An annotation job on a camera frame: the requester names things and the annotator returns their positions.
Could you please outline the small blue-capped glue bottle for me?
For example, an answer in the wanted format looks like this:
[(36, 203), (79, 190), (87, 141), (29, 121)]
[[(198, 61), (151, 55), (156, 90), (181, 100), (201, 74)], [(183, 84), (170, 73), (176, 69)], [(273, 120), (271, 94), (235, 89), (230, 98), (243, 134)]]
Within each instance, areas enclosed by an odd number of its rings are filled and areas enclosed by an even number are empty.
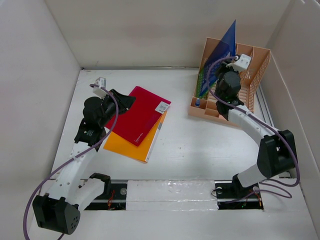
[(195, 107), (199, 108), (199, 107), (200, 107), (200, 103), (201, 103), (201, 102), (200, 102), (200, 99), (197, 98), (196, 101), (195, 101), (195, 104), (194, 104)]

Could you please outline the blue clip file folder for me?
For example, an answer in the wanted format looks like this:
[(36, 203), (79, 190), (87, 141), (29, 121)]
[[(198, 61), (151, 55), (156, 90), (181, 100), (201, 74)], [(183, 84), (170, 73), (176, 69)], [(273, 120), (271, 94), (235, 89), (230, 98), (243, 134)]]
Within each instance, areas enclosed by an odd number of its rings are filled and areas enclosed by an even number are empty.
[(210, 52), (208, 57), (205, 57), (204, 65), (201, 68), (204, 68), (204, 81), (202, 87), (202, 93), (208, 93), (206, 80), (208, 78), (209, 85), (212, 87), (213, 84), (217, 81), (215, 76), (215, 71), (220, 67), (220, 63), (217, 63), (211, 69), (209, 69), (212, 64), (225, 57), (231, 57), (236, 55), (236, 20), (233, 21), (229, 29), (226, 31), (222, 39), (217, 43), (216, 47)]

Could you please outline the green clip file folder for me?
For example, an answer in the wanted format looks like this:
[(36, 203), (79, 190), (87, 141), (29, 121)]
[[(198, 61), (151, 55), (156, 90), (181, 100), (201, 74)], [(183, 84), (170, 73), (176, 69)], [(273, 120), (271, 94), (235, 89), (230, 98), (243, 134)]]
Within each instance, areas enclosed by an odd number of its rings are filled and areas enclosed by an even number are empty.
[(195, 94), (194, 96), (198, 99), (203, 99), (204, 98), (204, 93), (203, 93), (203, 84), (204, 84), (204, 68), (202, 67), (199, 70), (198, 76), (197, 76), (197, 82), (196, 82), (196, 87), (195, 87)]

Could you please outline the orange book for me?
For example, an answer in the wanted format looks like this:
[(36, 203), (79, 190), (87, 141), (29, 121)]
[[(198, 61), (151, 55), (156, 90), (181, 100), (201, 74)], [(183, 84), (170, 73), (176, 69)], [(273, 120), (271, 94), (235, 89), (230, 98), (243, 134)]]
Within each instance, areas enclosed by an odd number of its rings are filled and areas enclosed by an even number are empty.
[(152, 127), (139, 146), (133, 145), (129, 141), (112, 132), (107, 138), (103, 149), (143, 163), (148, 163), (166, 115), (167, 111), (163, 113), (162, 117)]

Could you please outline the magenta clip file folder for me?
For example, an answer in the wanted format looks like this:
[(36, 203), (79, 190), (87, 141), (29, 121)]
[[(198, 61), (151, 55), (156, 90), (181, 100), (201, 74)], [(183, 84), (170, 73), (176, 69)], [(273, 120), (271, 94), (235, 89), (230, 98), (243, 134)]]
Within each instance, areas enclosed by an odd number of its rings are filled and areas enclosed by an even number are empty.
[(135, 101), (127, 112), (118, 116), (112, 132), (139, 146), (172, 102), (140, 86), (129, 96), (135, 97)]

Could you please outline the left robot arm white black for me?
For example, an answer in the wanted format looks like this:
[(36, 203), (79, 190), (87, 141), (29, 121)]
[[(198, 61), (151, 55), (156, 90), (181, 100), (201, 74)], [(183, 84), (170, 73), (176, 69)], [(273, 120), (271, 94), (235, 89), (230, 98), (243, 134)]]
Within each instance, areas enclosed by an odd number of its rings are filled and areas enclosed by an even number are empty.
[(126, 113), (136, 97), (123, 95), (114, 89), (100, 87), (102, 96), (85, 100), (70, 160), (58, 170), (59, 176), (43, 196), (36, 196), (32, 207), (40, 228), (71, 235), (77, 228), (81, 212), (96, 198), (107, 198), (111, 194), (111, 178), (93, 173), (80, 186), (88, 164), (97, 155), (99, 148), (111, 131), (105, 126), (109, 121), (117, 122), (118, 116)]

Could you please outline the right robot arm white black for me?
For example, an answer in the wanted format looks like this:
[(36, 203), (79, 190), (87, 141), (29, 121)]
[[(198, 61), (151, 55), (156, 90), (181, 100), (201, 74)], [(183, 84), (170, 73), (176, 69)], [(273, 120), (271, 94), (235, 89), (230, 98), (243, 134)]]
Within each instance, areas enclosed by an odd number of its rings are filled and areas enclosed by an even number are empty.
[(258, 184), (274, 181), (274, 177), (291, 169), (299, 172), (295, 138), (291, 131), (280, 131), (256, 117), (239, 99), (240, 72), (248, 68), (248, 56), (224, 57), (213, 63), (218, 66), (215, 90), (216, 108), (227, 121), (236, 124), (258, 145), (257, 161), (247, 170), (233, 176), (222, 188), (221, 197), (240, 201), (260, 192)]

